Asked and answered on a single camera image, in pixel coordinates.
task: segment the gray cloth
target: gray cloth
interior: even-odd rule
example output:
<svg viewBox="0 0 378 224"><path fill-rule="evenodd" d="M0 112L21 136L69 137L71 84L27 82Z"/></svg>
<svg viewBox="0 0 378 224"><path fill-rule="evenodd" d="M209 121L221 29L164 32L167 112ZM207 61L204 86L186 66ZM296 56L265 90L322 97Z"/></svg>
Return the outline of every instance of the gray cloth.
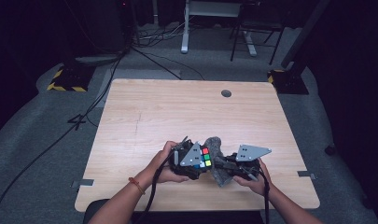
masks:
<svg viewBox="0 0 378 224"><path fill-rule="evenodd" d="M213 167L211 169L212 176L215 178L217 185L219 187L224 187L226 184L230 183L232 176L230 176L225 170L220 168L215 168L215 163L227 163L224 160L223 153L221 152L221 140L218 137L210 137L206 139L205 145L208 147L211 154L211 161Z"/></svg>

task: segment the person's left hand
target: person's left hand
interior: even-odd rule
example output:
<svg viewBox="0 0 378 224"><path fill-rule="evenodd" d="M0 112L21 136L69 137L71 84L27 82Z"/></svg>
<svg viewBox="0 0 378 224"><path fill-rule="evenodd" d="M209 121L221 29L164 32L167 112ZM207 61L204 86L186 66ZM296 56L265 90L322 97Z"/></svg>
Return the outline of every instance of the person's left hand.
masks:
<svg viewBox="0 0 378 224"><path fill-rule="evenodd" d="M172 147L175 147L177 145L176 142L168 141L165 143L165 146L163 147L163 150L159 151L156 156L154 156L153 160L148 164L148 166L145 168L144 172L149 173L152 176L156 173L156 170L161 166L162 162L165 161L165 159L168 157L169 153L171 152ZM183 182L187 181L189 178L187 176L183 175L176 175L174 174L169 167L164 167L158 183L164 183L168 181L173 182Z"/></svg>

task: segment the hand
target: hand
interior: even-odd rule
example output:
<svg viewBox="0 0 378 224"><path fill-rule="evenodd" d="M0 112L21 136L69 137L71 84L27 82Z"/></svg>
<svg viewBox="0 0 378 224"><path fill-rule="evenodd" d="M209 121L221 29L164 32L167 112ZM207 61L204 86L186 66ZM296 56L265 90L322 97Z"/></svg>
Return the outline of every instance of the hand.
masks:
<svg viewBox="0 0 378 224"><path fill-rule="evenodd" d="M168 157L172 147L175 147L176 145L176 142L166 142L163 150L159 151L156 156L154 156L153 160L151 160L151 162L143 172L148 173L152 178L156 173L156 170L161 166L162 162L165 161L165 159ZM169 167L164 167L160 174L158 183L164 183L168 181L180 183L187 180L189 180L187 176L176 175L171 171L171 169L169 169Z"/></svg>
<svg viewBox="0 0 378 224"><path fill-rule="evenodd" d="M267 170L267 167L266 165L264 164L264 162L262 162L261 158L259 158L259 162L260 162L260 167L262 169L262 171L264 172L264 175L266 176L268 182L270 183L270 186L271 186L271 178L270 178L270 174L268 173L268 170ZM262 175L258 175L258 180L259 181L254 181L254 180L246 180L246 179L243 179L241 178L240 176L236 175L234 178L233 178L239 185L241 186L244 186L244 187L249 187L253 192L259 194L259 195L262 195L264 196L264 178L262 177Z"/></svg>

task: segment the table top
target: table top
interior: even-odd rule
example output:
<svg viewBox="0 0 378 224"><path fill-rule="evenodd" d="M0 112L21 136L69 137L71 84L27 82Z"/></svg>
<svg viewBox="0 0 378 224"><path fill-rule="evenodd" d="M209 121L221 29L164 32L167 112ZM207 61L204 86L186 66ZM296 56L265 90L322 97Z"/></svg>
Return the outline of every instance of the table top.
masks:
<svg viewBox="0 0 378 224"><path fill-rule="evenodd" d="M223 90L231 97L221 95ZM204 143L221 139L225 156L241 144L267 147L262 157L273 183L303 208L317 208L312 180L306 171L273 85L266 82L115 79L94 139L76 210L111 198L143 170L167 140L188 136ZM151 189L136 211L143 211ZM157 185L150 211L258 210L264 199L234 181L220 188L208 172L198 180Z"/></svg>

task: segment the person's right hand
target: person's right hand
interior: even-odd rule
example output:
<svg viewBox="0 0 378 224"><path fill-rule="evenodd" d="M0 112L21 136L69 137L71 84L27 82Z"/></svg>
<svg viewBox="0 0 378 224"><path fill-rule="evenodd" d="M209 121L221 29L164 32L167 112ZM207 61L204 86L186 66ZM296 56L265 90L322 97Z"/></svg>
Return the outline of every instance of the person's right hand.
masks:
<svg viewBox="0 0 378 224"><path fill-rule="evenodd" d="M262 171L264 172L264 175L266 176L268 182L270 183L271 186L271 178L270 174L268 173L267 166L262 162L261 158L259 158L260 162L260 167ZM236 175L233 180L235 180L239 185L244 186L244 187L249 187L253 192L260 194L264 196L264 178L262 175L257 176L259 181L254 181L254 180L246 180L241 178L240 176Z"/></svg>

